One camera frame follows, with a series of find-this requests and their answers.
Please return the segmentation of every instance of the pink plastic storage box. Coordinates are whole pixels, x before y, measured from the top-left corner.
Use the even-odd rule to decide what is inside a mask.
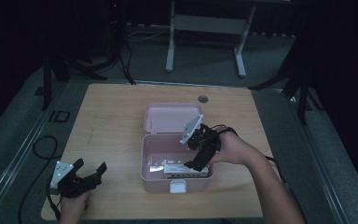
[[[202,111],[195,103],[152,103],[146,107],[141,158],[146,191],[186,193],[206,188],[213,176],[212,166],[206,177],[164,178],[165,164],[183,164],[196,157],[198,151],[188,149],[180,140],[184,126],[198,115]]]

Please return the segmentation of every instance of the table top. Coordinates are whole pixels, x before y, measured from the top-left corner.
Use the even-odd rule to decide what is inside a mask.
[[[199,96],[209,101],[200,103]],[[93,190],[85,219],[262,217],[253,179],[242,165],[217,163],[204,191],[149,193],[140,175],[145,109],[149,103],[200,103],[205,124],[226,124],[262,153],[269,142],[251,92],[244,88],[91,84],[78,112],[62,162],[82,158],[80,176],[107,171]],[[43,219],[55,216],[47,202]]]

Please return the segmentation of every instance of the box latch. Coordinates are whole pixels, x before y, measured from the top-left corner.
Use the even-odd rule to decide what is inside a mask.
[[[170,193],[186,193],[186,181],[181,180],[172,180],[170,183]]]

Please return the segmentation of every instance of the white metal table leg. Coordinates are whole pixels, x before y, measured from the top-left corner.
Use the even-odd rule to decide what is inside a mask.
[[[174,19],[175,19],[175,1],[172,0],[171,1],[170,45],[168,46],[167,63],[165,64],[165,70],[167,72],[171,72],[173,70],[173,55],[175,53],[175,43],[173,41],[173,36],[175,33]]]
[[[245,45],[246,37],[249,34],[249,28],[251,27],[254,14],[255,14],[255,7],[252,7],[248,19],[246,20],[246,23],[243,25],[241,42],[236,48],[234,48],[235,60],[237,61],[238,75],[240,77],[246,77],[245,66],[243,65],[242,51],[243,51],[243,46]]]

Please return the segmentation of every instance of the open pink lid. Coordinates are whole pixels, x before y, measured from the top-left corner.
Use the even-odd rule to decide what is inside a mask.
[[[200,114],[197,103],[151,103],[146,107],[144,129],[148,133],[182,133],[185,125]]]

